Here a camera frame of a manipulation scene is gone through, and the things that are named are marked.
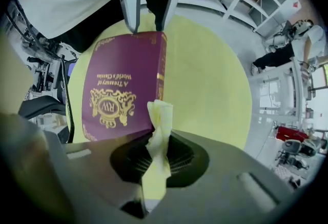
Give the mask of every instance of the yellow tissue paper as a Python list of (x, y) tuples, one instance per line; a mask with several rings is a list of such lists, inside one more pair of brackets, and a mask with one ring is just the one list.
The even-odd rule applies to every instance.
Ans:
[(166, 192), (166, 179), (171, 176), (166, 157), (172, 130), (173, 106), (160, 100), (147, 104), (155, 128), (146, 148), (153, 161), (142, 177), (143, 198), (161, 200)]

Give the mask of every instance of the white floor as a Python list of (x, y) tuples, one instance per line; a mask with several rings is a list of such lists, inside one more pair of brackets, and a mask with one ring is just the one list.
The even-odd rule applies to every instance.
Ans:
[[(223, 21), (219, 13), (200, 7), (178, 7), (176, 14), (210, 28), (220, 36), (236, 53), (247, 76), (251, 75), (252, 62), (265, 55), (262, 37), (243, 23), (232, 19)], [(268, 86), (250, 85), (253, 112), (259, 112), (260, 102), (261, 106), (270, 107), (272, 105), (277, 86), (274, 83), (270, 83), (270, 85), (270, 94)], [(272, 164), (282, 145), (282, 142), (272, 135), (272, 128), (272, 120), (252, 115), (251, 127), (244, 148), (245, 152), (267, 167)]]

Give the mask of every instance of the hardcover book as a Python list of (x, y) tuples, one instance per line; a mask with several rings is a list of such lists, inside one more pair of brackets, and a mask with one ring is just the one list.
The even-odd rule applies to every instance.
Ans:
[(152, 130), (147, 102), (163, 99), (166, 41), (163, 32), (143, 32), (96, 44), (83, 91), (87, 139), (137, 137)]

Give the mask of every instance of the book cover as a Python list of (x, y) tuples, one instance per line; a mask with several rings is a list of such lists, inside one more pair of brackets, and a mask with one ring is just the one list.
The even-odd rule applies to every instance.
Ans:
[(147, 102), (163, 99), (166, 41), (163, 32), (143, 32), (96, 44), (82, 101), (87, 139), (141, 136), (152, 130)]

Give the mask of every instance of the yellow cloth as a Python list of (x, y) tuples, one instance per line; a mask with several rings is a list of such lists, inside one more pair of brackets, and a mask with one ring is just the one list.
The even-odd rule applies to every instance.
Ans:
[(173, 106), (160, 100), (148, 102), (150, 120), (155, 128), (146, 148), (153, 159), (142, 176), (144, 199), (162, 199), (166, 192), (166, 179), (171, 176), (166, 154), (172, 130)]
[[(141, 15), (139, 31), (154, 31), (154, 22), (153, 14)], [(75, 122), (73, 142), (88, 141), (83, 135), (81, 104), (95, 44), (126, 33), (130, 31), (124, 21), (107, 28), (73, 69), (68, 85)], [(168, 43), (163, 100), (174, 106), (173, 129), (243, 148), (252, 99), (248, 79), (233, 50), (210, 29), (182, 16), (172, 18), (165, 34)]]

